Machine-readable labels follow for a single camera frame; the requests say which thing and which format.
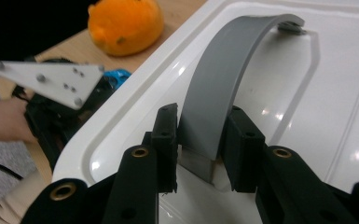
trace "black cable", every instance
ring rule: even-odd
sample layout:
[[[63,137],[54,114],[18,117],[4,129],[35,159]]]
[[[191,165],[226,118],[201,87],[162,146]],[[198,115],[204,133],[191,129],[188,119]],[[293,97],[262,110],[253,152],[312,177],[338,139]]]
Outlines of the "black cable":
[[[22,180],[22,176],[16,174],[15,172],[13,172],[12,170],[10,170],[9,168],[7,168],[6,166],[0,164],[0,171],[8,174],[8,175],[11,175],[13,177],[15,177],[16,179],[18,180]]]

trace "black device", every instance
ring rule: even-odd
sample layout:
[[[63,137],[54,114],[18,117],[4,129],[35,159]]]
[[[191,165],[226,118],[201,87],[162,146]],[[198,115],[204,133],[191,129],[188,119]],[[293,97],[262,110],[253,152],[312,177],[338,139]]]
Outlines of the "black device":
[[[50,184],[22,224],[159,223],[158,193],[177,188],[176,107],[159,110],[153,131],[125,151],[115,174],[89,188],[71,178]],[[268,147],[236,106],[226,127],[221,156],[232,189],[256,193],[263,223],[359,223],[359,183],[349,194],[322,182],[294,150]]]

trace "curved handle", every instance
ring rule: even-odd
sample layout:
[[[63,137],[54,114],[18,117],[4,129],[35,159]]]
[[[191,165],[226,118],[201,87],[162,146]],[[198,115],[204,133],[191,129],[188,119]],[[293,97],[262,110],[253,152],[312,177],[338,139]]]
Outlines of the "curved handle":
[[[183,148],[216,160],[226,118],[255,48],[275,25],[297,35],[304,21],[291,14],[239,17],[227,23],[203,52],[187,91],[178,127]]]

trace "bracket hole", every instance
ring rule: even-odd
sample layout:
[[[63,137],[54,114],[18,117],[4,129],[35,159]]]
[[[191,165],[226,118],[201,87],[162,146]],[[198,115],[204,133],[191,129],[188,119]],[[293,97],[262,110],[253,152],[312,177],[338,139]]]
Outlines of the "bracket hole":
[[[290,151],[283,148],[276,148],[272,151],[276,156],[281,158],[290,158],[292,157],[292,153]]]
[[[76,185],[73,182],[63,183],[50,193],[50,199],[53,201],[62,201],[71,197],[75,192]]]
[[[254,133],[246,133],[246,136],[249,136],[249,137],[254,137],[255,134]]]
[[[149,151],[144,147],[140,147],[140,148],[134,149],[131,154],[133,157],[140,158],[140,157],[147,156],[147,154],[149,154]]]

